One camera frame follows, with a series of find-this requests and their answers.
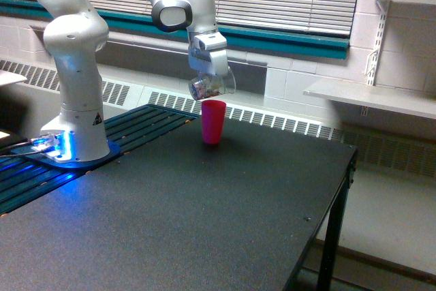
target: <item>floor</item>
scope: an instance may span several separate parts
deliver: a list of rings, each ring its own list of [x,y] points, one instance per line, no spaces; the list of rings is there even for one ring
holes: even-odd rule
[[[322,246],[312,246],[304,262],[295,291],[315,290]],[[350,256],[337,256],[331,291],[436,291],[436,280],[421,281],[408,274],[394,272],[379,264],[363,262]]]

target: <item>cable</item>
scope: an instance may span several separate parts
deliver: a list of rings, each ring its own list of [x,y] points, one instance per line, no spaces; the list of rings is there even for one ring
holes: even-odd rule
[[[17,148],[17,147],[23,147],[23,146],[28,146],[32,144],[31,141],[25,141],[25,142],[20,142],[20,143],[16,143],[16,144],[12,144],[10,146],[4,147],[2,149],[0,149],[0,153],[4,153],[5,151]]]
[[[17,153],[17,154],[11,154],[11,155],[1,155],[0,158],[22,157],[22,156],[28,156],[28,155],[36,155],[37,153],[45,153],[45,152],[47,152],[46,149],[43,151],[32,151],[30,153]]]

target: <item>table leg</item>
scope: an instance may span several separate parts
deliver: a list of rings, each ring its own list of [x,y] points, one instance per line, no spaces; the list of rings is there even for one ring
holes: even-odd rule
[[[330,289],[334,268],[334,259],[336,257],[336,250],[339,244],[343,214],[345,212],[345,204],[347,202],[349,178],[347,178],[347,180],[348,181],[342,185],[341,191],[339,192],[330,210],[326,240],[322,252],[320,274],[318,275],[318,283],[316,288],[317,291],[328,291]]]

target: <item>radiator vent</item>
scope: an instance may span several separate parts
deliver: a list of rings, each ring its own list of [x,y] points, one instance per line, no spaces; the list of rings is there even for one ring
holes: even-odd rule
[[[51,91],[59,92],[60,90],[59,78],[55,70],[5,60],[0,60],[0,70],[25,76],[27,80],[23,83],[26,85]],[[129,95],[129,90],[130,86],[127,84],[122,85],[120,83],[103,80],[103,103],[123,106]]]
[[[201,103],[187,99],[181,94],[167,94],[153,91],[150,104],[168,108],[201,113]],[[387,135],[373,135],[365,132],[344,131],[327,126],[318,121],[299,117],[277,115],[265,110],[229,104],[225,117],[252,124],[282,129],[306,136],[356,145],[359,148],[359,161],[402,170],[426,177],[436,177],[436,147],[432,144],[414,142]]]

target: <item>warning label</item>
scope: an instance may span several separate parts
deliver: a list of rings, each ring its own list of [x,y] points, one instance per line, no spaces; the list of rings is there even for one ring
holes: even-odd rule
[[[94,124],[93,125],[98,125],[100,123],[103,123],[102,117],[100,116],[100,113],[98,112],[97,115],[94,118]]]

